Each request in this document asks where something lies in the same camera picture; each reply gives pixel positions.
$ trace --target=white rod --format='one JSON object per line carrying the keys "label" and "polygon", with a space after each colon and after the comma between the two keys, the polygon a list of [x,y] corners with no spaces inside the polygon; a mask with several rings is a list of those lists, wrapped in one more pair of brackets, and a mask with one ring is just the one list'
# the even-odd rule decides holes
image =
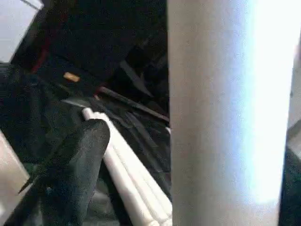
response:
{"label": "white rod", "polygon": [[[165,219],[166,216],[159,217],[158,214],[162,213],[161,208],[163,208],[163,213],[167,215],[167,217],[172,216],[172,204],[168,197],[164,194],[160,186],[157,184],[157,182],[154,180],[154,178],[151,176],[151,174],[148,172],[146,167],[142,164],[142,162],[139,160],[137,155],[133,152],[131,147],[128,145],[126,140],[122,137],[122,135],[119,133],[119,131],[115,128],[113,123],[110,121],[110,119],[104,114],[104,113],[95,113],[96,118],[100,118],[105,120],[108,123],[108,126],[110,128],[111,136],[113,137],[115,149],[117,150],[117,154],[122,160],[124,166],[128,167],[129,175],[132,175],[132,179],[135,180],[135,178],[142,177],[144,179],[144,182],[148,185],[148,187],[141,187],[141,189],[138,189],[142,192],[142,197],[145,198],[145,202],[149,203],[149,207],[153,210],[153,213],[157,215],[156,220],[158,220],[160,223],[162,222],[162,219]],[[144,186],[143,181],[137,181],[138,183],[141,183],[137,186]],[[147,201],[148,199],[154,199],[159,202],[159,205],[156,203],[152,203],[150,201]]]}
{"label": "white rod", "polygon": [[277,225],[300,9],[168,0],[175,225]]}
{"label": "white rod", "polygon": [[[85,120],[95,119],[95,115],[90,108],[82,110]],[[142,200],[133,181],[128,175],[119,157],[115,153],[112,141],[108,144],[103,161],[112,177],[114,185],[125,205],[130,219],[135,226],[158,226],[158,222],[153,219],[147,206]]]}

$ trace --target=metal rod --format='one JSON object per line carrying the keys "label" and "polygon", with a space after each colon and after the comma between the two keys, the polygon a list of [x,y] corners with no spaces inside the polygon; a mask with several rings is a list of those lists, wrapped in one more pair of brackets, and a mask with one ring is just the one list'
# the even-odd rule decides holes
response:
{"label": "metal rod", "polygon": [[300,4],[168,0],[175,225],[277,225]]}

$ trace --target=white panel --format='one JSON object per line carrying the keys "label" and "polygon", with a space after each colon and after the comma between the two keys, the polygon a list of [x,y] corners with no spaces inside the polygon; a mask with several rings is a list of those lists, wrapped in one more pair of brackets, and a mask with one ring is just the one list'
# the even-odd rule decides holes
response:
{"label": "white panel", "polygon": [[0,62],[11,60],[37,12],[20,0],[0,0]]}
{"label": "white panel", "polygon": [[23,164],[0,131],[0,225],[5,223],[29,189],[18,194],[28,178]]}

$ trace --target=white cylinder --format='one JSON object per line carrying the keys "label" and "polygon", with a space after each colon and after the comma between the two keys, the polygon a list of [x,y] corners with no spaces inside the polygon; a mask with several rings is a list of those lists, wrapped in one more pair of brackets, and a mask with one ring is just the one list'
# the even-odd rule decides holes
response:
{"label": "white cylinder", "polygon": [[133,152],[119,131],[115,128],[110,119],[104,113],[96,112],[95,116],[96,118],[103,119],[108,123],[111,138],[114,140],[114,143],[112,144],[115,146],[116,152],[124,166],[127,170],[132,172],[129,172],[132,180],[139,183],[136,186],[140,187],[140,189],[138,187],[137,189],[141,193],[146,204],[149,204],[149,209],[151,213],[154,214],[153,217],[158,220],[159,223],[165,221],[166,217],[171,217],[173,208],[170,200],[164,194],[160,186],[139,160],[137,155]]}
{"label": "white cylinder", "polygon": [[277,225],[300,4],[168,0],[175,225]]}
{"label": "white cylinder", "polygon": [[94,112],[92,111],[91,108],[88,108],[88,107],[84,108],[81,112],[82,112],[85,120],[96,118],[95,115],[94,115]]}
{"label": "white cylinder", "polygon": [[159,223],[153,219],[112,146],[109,146],[106,150],[103,160],[133,225],[159,226]]}

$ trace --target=pvc pipe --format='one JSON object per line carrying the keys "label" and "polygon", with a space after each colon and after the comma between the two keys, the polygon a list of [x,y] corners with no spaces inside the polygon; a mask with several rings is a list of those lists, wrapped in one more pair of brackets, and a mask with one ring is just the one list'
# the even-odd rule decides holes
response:
{"label": "pvc pipe", "polygon": [[168,0],[173,222],[278,222],[301,1]]}
{"label": "pvc pipe", "polygon": [[94,115],[94,112],[92,111],[91,108],[88,108],[88,107],[84,108],[81,112],[82,112],[85,120],[96,119],[96,116]]}
{"label": "pvc pipe", "polygon": [[[85,120],[97,118],[90,108],[83,109],[82,113]],[[138,190],[133,184],[132,179],[117,156],[114,146],[112,145],[112,138],[110,138],[103,161],[112,177],[114,185],[116,186],[133,225],[158,226],[159,223],[152,217],[148,207],[145,205]]]}
{"label": "pvc pipe", "polygon": [[[119,131],[115,128],[114,124],[104,113],[96,112],[95,116],[96,118],[103,119],[107,122],[110,128],[111,137],[113,137],[114,140],[115,150],[124,166],[130,171],[129,175],[132,176],[132,180],[136,181],[136,178],[142,177],[144,179],[144,182],[148,185],[148,187],[145,187],[142,181],[136,181],[137,183],[140,183],[139,185],[136,185],[137,187],[139,187],[138,191],[141,192],[141,196],[144,197],[145,202],[149,204],[148,207],[150,208],[151,213],[154,214],[153,216],[156,216],[155,219],[159,223],[161,223],[162,220],[166,219],[166,216],[163,216],[161,213],[165,213],[167,217],[171,217],[172,204],[170,200],[164,194],[160,186],[157,184],[146,167],[133,152],[133,150],[119,133]],[[151,202],[149,199],[157,200],[159,205],[156,202]]]}

